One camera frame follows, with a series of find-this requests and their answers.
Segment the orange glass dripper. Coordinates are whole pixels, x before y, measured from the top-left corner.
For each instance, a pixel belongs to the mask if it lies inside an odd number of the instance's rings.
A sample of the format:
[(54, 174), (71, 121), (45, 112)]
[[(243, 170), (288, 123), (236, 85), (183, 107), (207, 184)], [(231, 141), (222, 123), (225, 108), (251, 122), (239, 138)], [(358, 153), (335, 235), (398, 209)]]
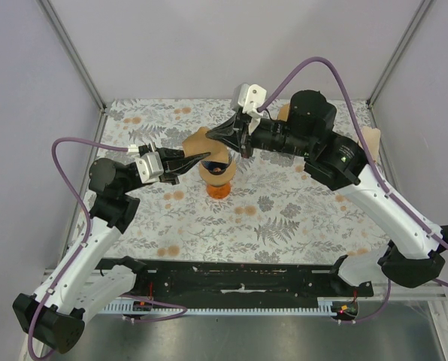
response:
[(232, 187), (229, 182), (221, 186), (207, 184), (206, 191), (212, 199), (225, 199), (227, 196), (229, 196), (231, 188)]

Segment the brown paper coffee filter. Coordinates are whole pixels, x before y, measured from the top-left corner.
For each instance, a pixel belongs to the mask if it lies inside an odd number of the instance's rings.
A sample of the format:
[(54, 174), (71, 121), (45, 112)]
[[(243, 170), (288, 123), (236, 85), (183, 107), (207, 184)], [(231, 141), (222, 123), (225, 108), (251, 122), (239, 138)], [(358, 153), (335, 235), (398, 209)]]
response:
[(286, 122), (289, 116), (290, 103), (283, 105), (277, 115), (277, 119)]

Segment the orange coffee filter box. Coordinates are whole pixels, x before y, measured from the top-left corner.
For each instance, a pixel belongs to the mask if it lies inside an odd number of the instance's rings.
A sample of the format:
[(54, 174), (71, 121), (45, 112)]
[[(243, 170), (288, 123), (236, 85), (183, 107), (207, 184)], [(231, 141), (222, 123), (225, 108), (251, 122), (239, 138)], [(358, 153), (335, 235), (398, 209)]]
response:
[(376, 163), (380, 152), (381, 131), (378, 128), (371, 128), (370, 126), (362, 127), (361, 131), (365, 143), (368, 146), (368, 150), (371, 154), (371, 158), (373, 159), (374, 163)]

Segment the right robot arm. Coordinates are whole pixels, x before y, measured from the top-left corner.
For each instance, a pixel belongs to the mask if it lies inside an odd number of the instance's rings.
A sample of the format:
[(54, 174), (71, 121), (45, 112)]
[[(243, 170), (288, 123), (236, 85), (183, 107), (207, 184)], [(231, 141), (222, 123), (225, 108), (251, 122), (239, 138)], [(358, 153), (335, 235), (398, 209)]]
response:
[(292, 96), (286, 120), (263, 118), (254, 125), (238, 103), (234, 115), (206, 136), (243, 158), (250, 158), (255, 149), (300, 156), (313, 180), (349, 199), (389, 236), (384, 247), (338, 259), (327, 279), (336, 296), (385, 278), (407, 288), (436, 281), (445, 265), (448, 226), (417, 212), (382, 178), (356, 141), (334, 132), (336, 114), (321, 93), (302, 90)]

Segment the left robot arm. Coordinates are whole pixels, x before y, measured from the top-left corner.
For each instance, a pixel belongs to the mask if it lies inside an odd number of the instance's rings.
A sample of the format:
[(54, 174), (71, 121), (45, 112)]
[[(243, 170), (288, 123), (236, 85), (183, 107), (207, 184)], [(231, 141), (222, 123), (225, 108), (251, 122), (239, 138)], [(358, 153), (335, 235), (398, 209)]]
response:
[(140, 200), (130, 192), (154, 183), (176, 185), (179, 176), (208, 153), (187, 156), (182, 150), (131, 146), (135, 158), (123, 164), (98, 158), (89, 168), (89, 189), (95, 193), (84, 208), (86, 228), (66, 255), (32, 294), (19, 294), (12, 308), (28, 340), (37, 340), (64, 354), (79, 341), (85, 325), (115, 298), (148, 289), (145, 264), (125, 256), (90, 288), (85, 283), (110, 246), (128, 229)]

